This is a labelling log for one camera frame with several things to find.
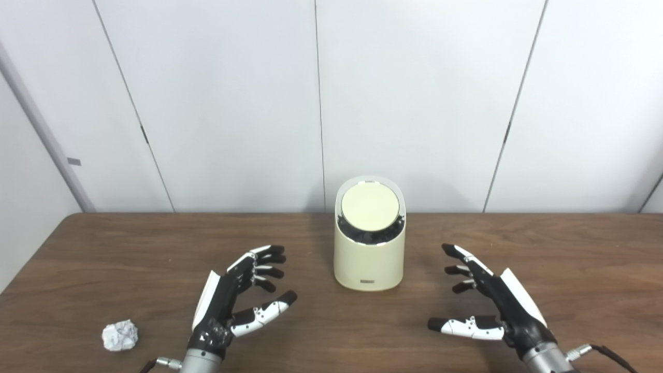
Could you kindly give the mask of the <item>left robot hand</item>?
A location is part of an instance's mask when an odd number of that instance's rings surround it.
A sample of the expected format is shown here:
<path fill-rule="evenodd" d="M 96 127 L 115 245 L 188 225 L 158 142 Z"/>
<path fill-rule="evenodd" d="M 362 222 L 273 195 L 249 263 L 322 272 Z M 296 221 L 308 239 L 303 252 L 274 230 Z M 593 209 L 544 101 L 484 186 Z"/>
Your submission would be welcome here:
<path fill-rule="evenodd" d="M 194 313 L 192 334 L 187 349 L 204 358 L 225 358 L 226 349 L 235 337 L 263 328 L 284 313 L 297 300 L 294 291 L 271 302 L 234 311 L 239 295 L 252 286 L 274 293 L 276 286 L 268 278 L 283 278 L 274 264 L 284 264 L 285 248 L 266 245 L 249 250 L 232 262 L 224 274 L 211 271 Z"/>

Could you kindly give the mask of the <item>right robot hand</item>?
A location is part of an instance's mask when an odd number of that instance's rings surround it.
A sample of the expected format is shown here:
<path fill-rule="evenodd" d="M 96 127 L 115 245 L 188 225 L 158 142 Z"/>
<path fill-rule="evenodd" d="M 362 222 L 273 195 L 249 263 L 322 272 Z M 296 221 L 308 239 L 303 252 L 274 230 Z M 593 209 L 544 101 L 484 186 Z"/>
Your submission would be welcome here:
<path fill-rule="evenodd" d="M 557 343 L 538 306 L 510 269 L 497 276 L 464 248 L 450 243 L 443 243 L 441 248 L 447 256 L 461 262 L 445 267 L 445 273 L 466 277 L 452 286 L 452 292 L 479 291 L 492 300 L 499 314 L 472 315 L 466 319 L 431 317 L 429 330 L 478 340 L 502 340 L 520 359 L 544 344 Z"/>

